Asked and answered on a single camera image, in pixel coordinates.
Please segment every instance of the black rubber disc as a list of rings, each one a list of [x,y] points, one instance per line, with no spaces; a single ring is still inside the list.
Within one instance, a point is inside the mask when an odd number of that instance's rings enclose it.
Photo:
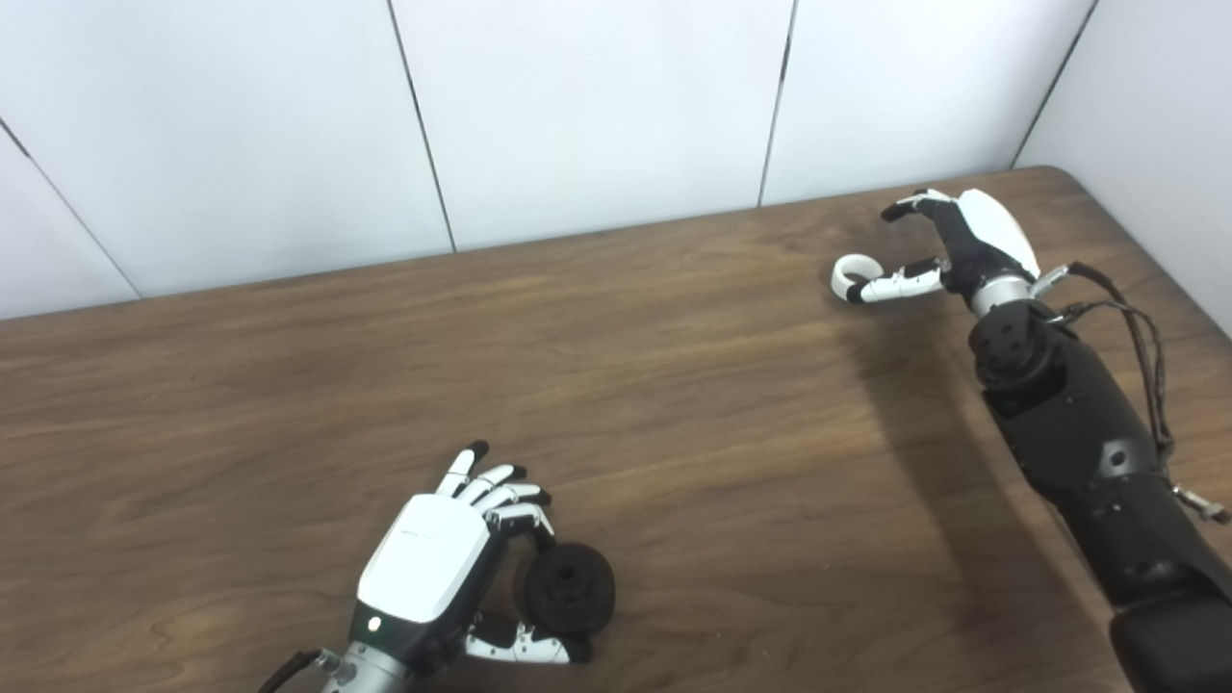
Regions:
[[[616,610],[612,568],[585,544],[558,544],[540,554],[522,586],[531,621],[557,635],[590,638]]]

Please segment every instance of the wooden table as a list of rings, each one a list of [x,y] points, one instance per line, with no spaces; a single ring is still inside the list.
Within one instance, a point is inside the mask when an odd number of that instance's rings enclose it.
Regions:
[[[1158,317],[1175,476],[1232,499],[1232,344],[1063,173],[941,186]],[[843,253],[936,252],[877,218],[908,190],[0,323],[4,688],[253,692],[345,647],[386,527],[483,437],[609,556],[617,615],[589,666],[420,689],[1127,691],[978,401],[962,302],[829,293]],[[1137,401],[1120,318],[1080,327]]]

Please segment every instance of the robotic arm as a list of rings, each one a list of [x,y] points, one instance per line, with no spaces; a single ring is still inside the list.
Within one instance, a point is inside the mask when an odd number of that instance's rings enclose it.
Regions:
[[[1156,376],[1143,369],[1148,429],[1095,351],[1068,327],[1094,307],[1121,310],[1145,359],[1135,322],[1145,316],[1085,265],[1041,277],[1018,222],[979,190],[958,197],[920,190],[882,218],[910,213],[934,222],[949,258],[885,273],[872,258],[846,255],[834,265],[834,292],[853,303],[941,289],[962,296],[977,318],[968,345],[984,403],[1027,483],[1064,519],[1116,610],[1111,642],[1135,691],[1232,691],[1232,570],[1183,506],[1222,524],[1232,514],[1168,475],[1172,438],[1162,412],[1159,342]],[[1039,301],[1068,275],[1094,280],[1112,300],[1061,313]]]
[[[543,512],[551,497],[517,483],[526,470],[498,465],[472,478],[488,451],[472,443],[432,493],[403,507],[360,577],[350,647],[298,652],[261,687],[272,693],[315,665],[329,675],[323,693],[405,693],[463,656],[526,663],[590,660],[588,638],[615,608],[610,566],[593,549],[556,544]],[[527,575],[527,623],[479,610],[509,550],[530,536],[537,550]],[[543,624],[552,630],[543,628]]]

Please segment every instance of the black cable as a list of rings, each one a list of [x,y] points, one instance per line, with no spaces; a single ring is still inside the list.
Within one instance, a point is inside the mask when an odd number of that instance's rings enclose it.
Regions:
[[[1156,440],[1156,449],[1159,455],[1159,464],[1167,471],[1168,457],[1172,455],[1173,449],[1177,443],[1172,437],[1172,428],[1168,425],[1168,418],[1164,413],[1164,385],[1165,385],[1165,370],[1164,370],[1164,358],[1163,358],[1163,335],[1159,332],[1159,327],[1156,324],[1154,319],[1147,313],[1135,308],[1125,300],[1125,295],[1112,284],[1112,280],[1108,277],[1104,273],[1092,268],[1090,265],[1084,265],[1082,263],[1073,263],[1069,265],[1069,274],[1082,276],[1104,289],[1109,296],[1112,297],[1111,301],[1099,301],[1094,303],[1077,303],[1066,310],[1068,319],[1077,319],[1078,317],[1085,314],[1088,311],[1096,307],[1112,307],[1121,311],[1125,317],[1125,326],[1130,330],[1130,339],[1133,342],[1133,353],[1138,359],[1138,367],[1142,371],[1142,385],[1146,388],[1147,397],[1147,416],[1151,419],[1151,435]],[[1138,319],[1147,323],[1151,329],[1151,340],[1154,346],[1154,365],[1151,365],[1149,356],[1147,354],[1146,340],[1142,338],[1142,329],[1138,327]]]
[[[270,676],[269,681],[261,684],[261,688],[257,689],[256,693],[274,693],[281,688],[283,683],[291,681],[292,676],[312,666],[313,661],[319,656],[320,650],[296,652],[290,660],[287,660],[287,663],[278,667],[278,671]]]

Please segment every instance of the black forearm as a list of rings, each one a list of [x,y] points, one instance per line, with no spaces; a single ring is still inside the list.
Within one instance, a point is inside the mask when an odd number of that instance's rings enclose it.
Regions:
[[[1112,644],[1135,688],[1232,691],[1232,570],[1106,366],[1047,317],[1020,305],[981,318],[971,345],[989,411],[1117,609]]]

